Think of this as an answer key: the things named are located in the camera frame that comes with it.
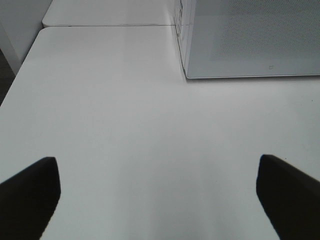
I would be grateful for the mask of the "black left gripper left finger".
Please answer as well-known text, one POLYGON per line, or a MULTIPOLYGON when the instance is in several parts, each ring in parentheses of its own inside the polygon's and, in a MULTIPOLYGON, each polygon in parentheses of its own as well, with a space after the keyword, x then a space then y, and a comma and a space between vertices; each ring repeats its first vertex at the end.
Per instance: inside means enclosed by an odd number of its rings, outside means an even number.
POLYGON ((39 240, 61 197, 57 160, 44 157, 0 184, 0 238, 39 240))

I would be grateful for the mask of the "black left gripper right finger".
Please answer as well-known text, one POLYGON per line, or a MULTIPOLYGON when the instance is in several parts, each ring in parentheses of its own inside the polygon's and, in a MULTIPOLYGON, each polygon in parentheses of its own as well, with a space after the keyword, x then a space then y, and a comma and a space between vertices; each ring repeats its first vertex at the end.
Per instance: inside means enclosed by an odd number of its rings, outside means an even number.
POLYGON ((263 154, 256 194, 281 240, 320 238, 320 182, 286 161, 263 154))

